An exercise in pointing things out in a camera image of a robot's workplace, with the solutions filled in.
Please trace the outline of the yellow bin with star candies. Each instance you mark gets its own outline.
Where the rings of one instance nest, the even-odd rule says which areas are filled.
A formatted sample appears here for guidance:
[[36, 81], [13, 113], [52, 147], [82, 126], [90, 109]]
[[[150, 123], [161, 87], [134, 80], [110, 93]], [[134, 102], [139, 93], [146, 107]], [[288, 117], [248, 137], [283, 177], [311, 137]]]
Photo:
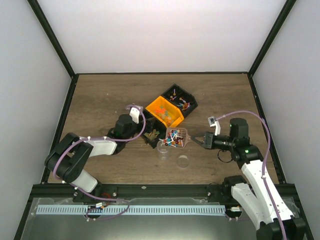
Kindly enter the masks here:
[[180, 109], [162, 96], [158, 96], [145, 109], [166, 128], [177, 127], [185, 119]]

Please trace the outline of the black bin with gummy candies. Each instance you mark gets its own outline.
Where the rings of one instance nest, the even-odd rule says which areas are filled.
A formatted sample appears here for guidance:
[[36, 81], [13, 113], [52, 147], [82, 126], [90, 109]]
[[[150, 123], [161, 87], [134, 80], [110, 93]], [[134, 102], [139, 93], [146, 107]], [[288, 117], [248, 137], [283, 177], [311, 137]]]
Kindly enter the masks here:
[[167, 128], [160, 120], [147, 110], [143, 110], [143, 114], [146, 119], [146, 125], [142, 138], [147, 145], [150, 145], [155, 149], [160, 139], [165, 138]]

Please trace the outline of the brown slotted plastic scoop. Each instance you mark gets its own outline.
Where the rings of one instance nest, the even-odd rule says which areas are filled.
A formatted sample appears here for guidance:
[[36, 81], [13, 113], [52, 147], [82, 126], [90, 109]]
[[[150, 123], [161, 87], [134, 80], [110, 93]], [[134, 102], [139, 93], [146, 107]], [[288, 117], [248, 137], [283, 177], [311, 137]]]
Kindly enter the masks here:
[[188, 143], [192, 142], [192, 139], [186, 128], [168, 127], [164, 138], [160, 139], [160, 141], [169, 147], [184, 148]]

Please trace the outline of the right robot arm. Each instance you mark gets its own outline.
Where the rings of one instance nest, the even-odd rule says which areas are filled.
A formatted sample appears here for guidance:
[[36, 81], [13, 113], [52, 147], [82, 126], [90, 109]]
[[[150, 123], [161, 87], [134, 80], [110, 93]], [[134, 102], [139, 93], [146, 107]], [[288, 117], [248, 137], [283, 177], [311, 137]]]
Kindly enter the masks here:
[[240, 204], [254, 224], [258, 240], [302, 240], [306, 223], [294, 216], [280, 196], [259, 148], [250, 143], [247, 121], [232, 118], [229, 126], [229, 135], [205, 132], [191, 137], [204, 149], [230, 152], [244, 174], [224, 179], [223, 198]]

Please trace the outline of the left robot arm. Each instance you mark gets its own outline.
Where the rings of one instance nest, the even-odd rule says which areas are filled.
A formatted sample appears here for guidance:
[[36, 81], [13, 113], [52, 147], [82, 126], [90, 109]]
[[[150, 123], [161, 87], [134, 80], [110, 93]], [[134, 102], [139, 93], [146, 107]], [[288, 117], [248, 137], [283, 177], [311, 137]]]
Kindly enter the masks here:
[[137, 118], [129, 114], [118, 117], [115, 127], [103, 137], [80, 137], [75, 133], [66, 134], [50, 151], [44, 165], [53, 176], [68, 183], [84, 193], [91, 202], [97, 202], [102, 196], [100, 182], [84, 170], [89, 158], [95, 156], [112, 156], [119, 153], [127, 142], [143, 135], [147, 120], [144, 115]]

